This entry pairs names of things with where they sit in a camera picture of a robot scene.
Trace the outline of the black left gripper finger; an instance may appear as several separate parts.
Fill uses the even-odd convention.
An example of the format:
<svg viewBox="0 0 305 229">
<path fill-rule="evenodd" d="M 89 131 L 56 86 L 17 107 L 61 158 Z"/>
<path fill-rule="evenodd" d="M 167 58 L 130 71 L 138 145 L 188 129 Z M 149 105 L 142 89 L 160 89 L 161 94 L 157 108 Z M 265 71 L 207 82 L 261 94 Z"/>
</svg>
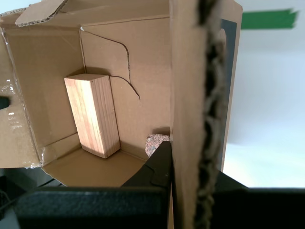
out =
<svg viewBox="0 0 305 229">
<path fill-rule="evenodd" d="M 10 98 L 7 96 L 0 96 L 0 110 L 9 107 L 11 104 Z"/>
</svg>

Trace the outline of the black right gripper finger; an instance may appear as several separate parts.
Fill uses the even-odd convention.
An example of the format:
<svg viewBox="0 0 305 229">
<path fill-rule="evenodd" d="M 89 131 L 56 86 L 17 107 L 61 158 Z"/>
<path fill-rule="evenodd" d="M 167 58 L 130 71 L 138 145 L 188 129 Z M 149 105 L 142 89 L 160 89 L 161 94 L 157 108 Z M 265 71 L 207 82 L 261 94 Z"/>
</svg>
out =
<svg viewBox="0 0 305 229">
<path fill-rule="evenodd" d="M 168 227 L 172 147 L 162 142 L 121 187 L 40 188 L 20 197 L 22 229 L 165 229 Z"/>
<path fill-rule="evenodd" d="M 250 188 L 219 172 L 213 195 L 214 229 L 303 229 L 303 188 Z"/>
</svg>

